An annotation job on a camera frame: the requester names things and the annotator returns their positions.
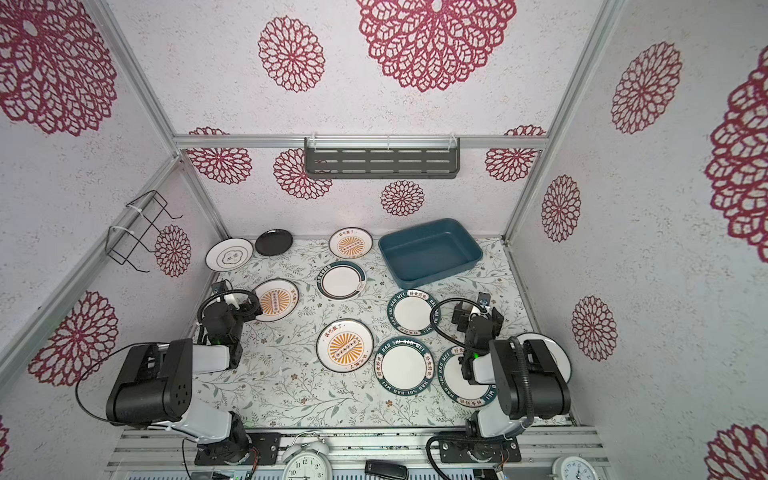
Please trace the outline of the large orange sunburst plate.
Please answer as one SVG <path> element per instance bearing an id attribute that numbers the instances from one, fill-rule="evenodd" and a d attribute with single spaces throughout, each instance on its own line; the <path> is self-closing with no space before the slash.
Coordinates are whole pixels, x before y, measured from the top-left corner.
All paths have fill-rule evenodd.
<path id="1" fill-rule="evenodd" d="M 320 332 L 315 351 L 325 369 L 346 374 L 359 370 L 368 362 L 374 345 L 374 336 L 364 323 L 355 319 L 340 319 Z"/>

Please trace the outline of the white plate green red rim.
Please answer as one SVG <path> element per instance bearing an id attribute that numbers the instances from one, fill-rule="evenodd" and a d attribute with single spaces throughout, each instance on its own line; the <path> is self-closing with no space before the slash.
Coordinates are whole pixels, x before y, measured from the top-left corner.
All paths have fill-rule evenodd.
<path id="1" fill-rule="evenodd" d="M 336 261 L 321 269 L 316 277 L 319 292 L 331 300 L 350 300 L 361 294 L 367 282 L 365 271 L 351 261 Z"/>

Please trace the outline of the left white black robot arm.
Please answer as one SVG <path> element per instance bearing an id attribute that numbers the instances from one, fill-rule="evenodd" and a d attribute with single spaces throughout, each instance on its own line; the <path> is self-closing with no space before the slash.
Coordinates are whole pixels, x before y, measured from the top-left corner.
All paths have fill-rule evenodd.
<path id="1" fill-rule="evenodd" d="M 251 440 L 240 416 L 208 405 L 193 392 L 194 375 L 239 365 L 243 325 L 237 306 L 218 300 L 200 311 L 200 342 L 186 338 L 164 346 L 131 347 L 108 396 L 107 420 L 180 433 L 213 465 L 244 462 L 251 454 Z"/>

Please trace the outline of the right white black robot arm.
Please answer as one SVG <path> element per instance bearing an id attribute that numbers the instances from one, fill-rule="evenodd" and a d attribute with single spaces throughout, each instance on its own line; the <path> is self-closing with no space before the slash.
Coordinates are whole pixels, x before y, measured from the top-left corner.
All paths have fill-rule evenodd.
<path id="1" fill-rule="evenodd" d="M 534 420 L 570 411 L 572 367 L 553 339 L 526 332 L 503 339 L 504 317 L 481 293 L 455 302 L 451 323 L 464 335 L 457 357 L 459 397 L 479 407 L 465 423 L 466 436 L 513 438 Z"/>

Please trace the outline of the teal plastic bin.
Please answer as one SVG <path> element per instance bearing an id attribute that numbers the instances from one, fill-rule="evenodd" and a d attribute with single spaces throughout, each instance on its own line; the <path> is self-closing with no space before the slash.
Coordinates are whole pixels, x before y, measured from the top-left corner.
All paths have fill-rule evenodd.
<path id="1" fill-rule="evenodd" d="M 378 247 L 393 280 L 404 290 L 471 270 L 483 258 L 477 241 L 452 218 L 386 234 Z"/>

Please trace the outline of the white plate brown flower outline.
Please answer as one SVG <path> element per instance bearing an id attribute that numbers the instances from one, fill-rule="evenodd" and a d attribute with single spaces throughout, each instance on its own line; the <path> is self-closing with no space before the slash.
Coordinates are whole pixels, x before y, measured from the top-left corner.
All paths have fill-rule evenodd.
<path id="1" fill-rule="evenodd" d="M 243 238 L 230 238 L 213 245 L 205 256 L 205 264 L 212 271 L 236 270 L 248 263 L 254 254 L 253 244 Z"/>

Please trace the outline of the white plate gold outline right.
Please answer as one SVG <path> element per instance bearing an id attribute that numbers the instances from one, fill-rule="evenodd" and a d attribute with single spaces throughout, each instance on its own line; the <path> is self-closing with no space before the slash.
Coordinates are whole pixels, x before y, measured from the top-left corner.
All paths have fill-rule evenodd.
<path id="1" fill-rule="evenodd" d="M 552 338 L 535 332 L 526 332 L 517 336 L 518 340 L 523 343 L 531 340 L 542 340 L 545 342 L 550 354 L 553 357 L 555 364 L 557 365 L 561 376 L 564 381 L 568 383 L 572 378 L 572 364 L 565 350 L 560 344 L 558 344 Z"/>

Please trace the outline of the small black plate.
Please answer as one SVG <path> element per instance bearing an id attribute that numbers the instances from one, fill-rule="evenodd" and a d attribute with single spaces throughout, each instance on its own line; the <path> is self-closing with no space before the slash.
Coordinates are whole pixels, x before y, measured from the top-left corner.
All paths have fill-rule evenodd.
<path id="1" fill-rule="evenodd" d="M 254 242 L 255 251 L 266 257 L 286 253 L 293 245 L 293 235 L 285 229 L 271 229 L 262 233 Z"/>

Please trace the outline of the small orange sunburst plate back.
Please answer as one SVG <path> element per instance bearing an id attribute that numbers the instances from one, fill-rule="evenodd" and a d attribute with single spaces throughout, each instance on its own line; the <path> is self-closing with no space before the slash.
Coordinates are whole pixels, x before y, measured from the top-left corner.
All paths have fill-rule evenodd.
<path id="1" fill-rule="evenodd" d="M 328 246 L 331 253 L 337 258 L 358 259 L 370 252 L 373 247 L 373 237 L 362 228 L 345 227 L 329 238 Z"/>

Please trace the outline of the white alarm clock centre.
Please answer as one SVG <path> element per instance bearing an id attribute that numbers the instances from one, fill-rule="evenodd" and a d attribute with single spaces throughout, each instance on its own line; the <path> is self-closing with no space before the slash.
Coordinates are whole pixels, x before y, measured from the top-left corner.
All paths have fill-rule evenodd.
<path id="1" fill-rule="evenodd" d="M 331 480 L 329 446 L 323 441 L 292 445 L 283 454 L 282 480 Z"/>

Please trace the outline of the white clock right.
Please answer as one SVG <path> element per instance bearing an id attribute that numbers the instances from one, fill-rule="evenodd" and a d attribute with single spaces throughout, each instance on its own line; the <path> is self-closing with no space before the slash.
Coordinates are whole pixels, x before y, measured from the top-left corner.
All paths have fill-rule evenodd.
<path id="1" fill-rule="evenodd" d="M 599 480 L 595 467 L 579 456 L 562 456 L 552 465 L 555 480 Z"/>

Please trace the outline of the black remote device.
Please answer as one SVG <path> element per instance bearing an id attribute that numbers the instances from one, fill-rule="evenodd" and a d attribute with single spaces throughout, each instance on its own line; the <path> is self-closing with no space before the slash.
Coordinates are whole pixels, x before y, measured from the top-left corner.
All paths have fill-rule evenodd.
<path id="1" fill-rule="evenodd" d="M 367 460 L 364 473 L 367 476 L 386 480 L 409 479 L 409 470 L 406 466 L 383 460 Z"/>

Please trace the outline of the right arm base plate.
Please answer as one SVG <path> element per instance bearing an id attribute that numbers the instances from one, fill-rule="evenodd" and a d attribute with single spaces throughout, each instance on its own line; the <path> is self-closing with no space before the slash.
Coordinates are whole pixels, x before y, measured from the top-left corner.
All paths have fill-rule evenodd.
<path id="1" fill-rule="evenodd" d="M 522 460 L 516 439 L 470 439 L 458 432 L 442 432 L 437 443 L 442 463 L 506 464 Z"/>

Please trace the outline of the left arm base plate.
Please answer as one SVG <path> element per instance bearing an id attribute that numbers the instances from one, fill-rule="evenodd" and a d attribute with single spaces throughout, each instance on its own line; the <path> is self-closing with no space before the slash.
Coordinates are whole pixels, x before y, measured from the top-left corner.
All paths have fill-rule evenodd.
<path id="1" fill-rule="evenodd" d="M 235 453 L 227 460 L 221 455 L 215 455 L 213 450 L 205 445 L 197 447 L 194 465 L 200 467 L 240 467 L 272 466 L 278 463 L 282 435 L 275 432 L 249 432 L 249 446 L 241 454 Z"/>

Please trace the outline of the grey wall shelf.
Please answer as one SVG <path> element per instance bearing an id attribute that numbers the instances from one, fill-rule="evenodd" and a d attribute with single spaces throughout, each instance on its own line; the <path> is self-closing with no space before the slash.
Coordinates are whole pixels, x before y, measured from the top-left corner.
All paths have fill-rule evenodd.
<path id="1" fill-rule="evenodd" d="M 456 137 L 434 141 L 304 139 L 304 171 L 314 180 L 446 180 L 461 167 Z"/>

